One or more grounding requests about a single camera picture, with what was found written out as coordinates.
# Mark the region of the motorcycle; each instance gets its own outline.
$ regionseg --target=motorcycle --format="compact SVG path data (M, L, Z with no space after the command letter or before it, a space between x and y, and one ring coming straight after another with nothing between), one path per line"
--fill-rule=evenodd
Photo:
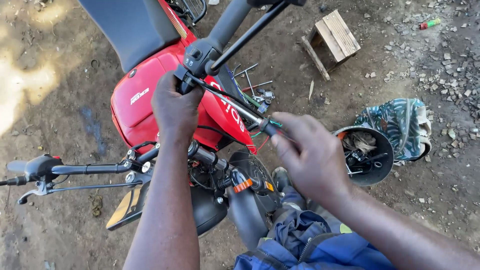
M198 39L192 27L206 13L204 0L79 0L114 47L126 75L111 97L112 120L129 150L115 164L65 165L48 154L30 161L7 165L23 173L0 185L35 182L31 195L60 191L128 186L115 213L107 223L115 230L142 214L158 155L158 127L150 99L159 78L175 70L177 91L186 94L195 86L206 89L198 107L198 128L188 148L188 172L193 215L199 236L212 231L227 215L236 225L243 243L255 249L272 226L272 214L281 207L282 193L267 168L255 156L250 132L259 129L269 136L286 133L277 123L252 110L226 62L290 4L305 0L232 0L210 34ZM271 4L268 11L224 51L229 40L252 7ZM216 152L236 142L245 146L229 160ZM70 175L126 173L125 183L55 188ZM61 181L54 181L64 175Z

